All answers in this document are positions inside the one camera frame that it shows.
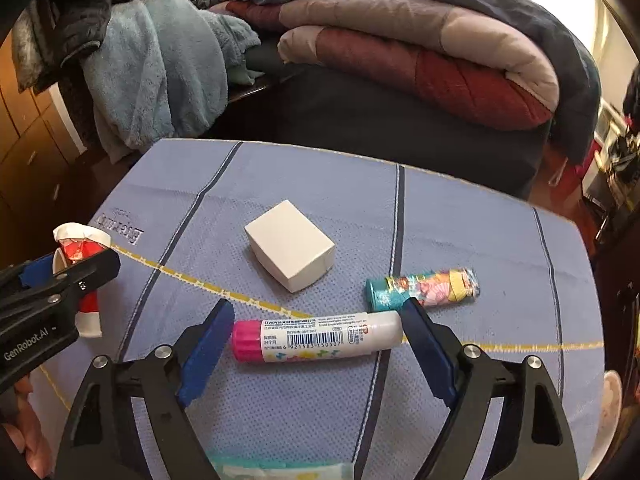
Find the person's left hand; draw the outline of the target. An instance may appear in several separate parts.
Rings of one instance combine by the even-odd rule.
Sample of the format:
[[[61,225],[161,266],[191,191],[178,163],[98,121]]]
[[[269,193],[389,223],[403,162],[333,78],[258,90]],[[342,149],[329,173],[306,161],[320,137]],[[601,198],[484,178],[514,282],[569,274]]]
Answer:
[[[34,391],[30,377],[25,376],[13,387],[17,400],[17,414],[2,427],[8,432],[30,469],[39,479],[44,479],[52,471],[53,455],[50,444],[41,430],[40,420],[29,403],[28,397]]]

